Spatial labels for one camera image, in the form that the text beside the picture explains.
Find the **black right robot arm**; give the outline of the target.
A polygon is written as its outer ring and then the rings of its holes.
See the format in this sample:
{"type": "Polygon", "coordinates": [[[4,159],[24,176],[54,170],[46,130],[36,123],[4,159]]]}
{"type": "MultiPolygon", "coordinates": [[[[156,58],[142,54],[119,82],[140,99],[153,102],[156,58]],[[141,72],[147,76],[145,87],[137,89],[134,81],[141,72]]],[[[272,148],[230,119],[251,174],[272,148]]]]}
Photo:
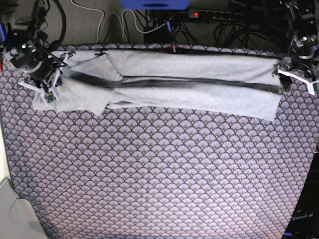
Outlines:
{"type": "Polygon", "coordinates": [[[14,24],[0,25],[2,63],[8,68],[26,73],[38,88],[43,88],[46,92],[56,85],[59,77],[54,75],[60,72],[59,68],[67,65],[64,60],[52,54],[63,42],[67,26],[61,3],[58,0],[53,3],[61,16],[61,33],[47,47],[45,43],[48,36],[41,26],[47,23],[49,0],[24,0],[18,6],[14,24]]]}

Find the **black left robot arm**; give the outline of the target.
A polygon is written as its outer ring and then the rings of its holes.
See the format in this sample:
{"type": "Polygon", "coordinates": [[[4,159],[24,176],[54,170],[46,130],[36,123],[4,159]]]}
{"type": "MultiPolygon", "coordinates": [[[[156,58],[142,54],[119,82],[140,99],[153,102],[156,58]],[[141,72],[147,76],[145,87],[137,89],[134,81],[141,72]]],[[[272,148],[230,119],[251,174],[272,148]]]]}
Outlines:
{"type": "Polygon", "coordinates": [[[287,32],[289,46],[287,53],[281,56],[273,74],[278,75],[283,88],[288,91],[292,80],[306,85],[310,95],[314,95],[319,77],[315,72],[318,63],[316,51],[319,44],[318,26],[315,18],[313,0],[284,0],[288,9],[287,32]]]}

